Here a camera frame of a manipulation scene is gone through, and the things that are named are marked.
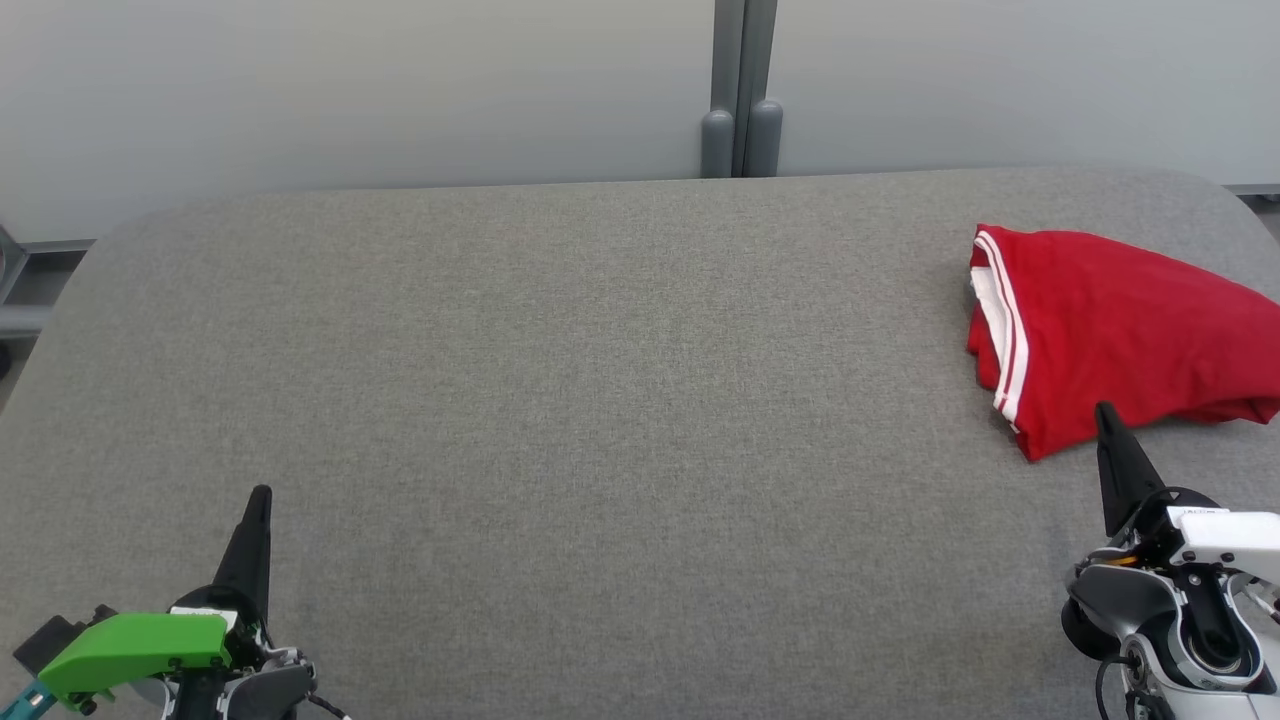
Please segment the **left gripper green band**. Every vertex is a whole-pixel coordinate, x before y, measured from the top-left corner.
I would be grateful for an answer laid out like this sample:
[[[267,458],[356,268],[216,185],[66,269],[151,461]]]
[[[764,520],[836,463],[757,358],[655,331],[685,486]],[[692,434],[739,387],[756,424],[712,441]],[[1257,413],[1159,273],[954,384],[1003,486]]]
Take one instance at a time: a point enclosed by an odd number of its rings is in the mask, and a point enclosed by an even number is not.
[[[160,680],[168,719],[230,719],[236,680],[264,660],[270,601],[273,489],[255,486],[212,584],[165,612],[114,612],[52,626],[38,639],[37,679],[65,706],[91,712],[118,687]]]

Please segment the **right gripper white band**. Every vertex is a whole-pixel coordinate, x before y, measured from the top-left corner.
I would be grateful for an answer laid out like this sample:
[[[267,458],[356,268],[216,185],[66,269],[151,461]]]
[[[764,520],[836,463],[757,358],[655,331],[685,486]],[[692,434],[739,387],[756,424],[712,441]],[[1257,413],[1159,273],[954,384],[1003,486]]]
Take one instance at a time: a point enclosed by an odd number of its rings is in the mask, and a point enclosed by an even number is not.
[[[1233,511],[1196,491],[1166,487],[1114,405],[1098,402],[1094,421],[1103,529],[1119,552],[1112,564],[1166,574],[1203,565],[1277,585],[1276,512]]]

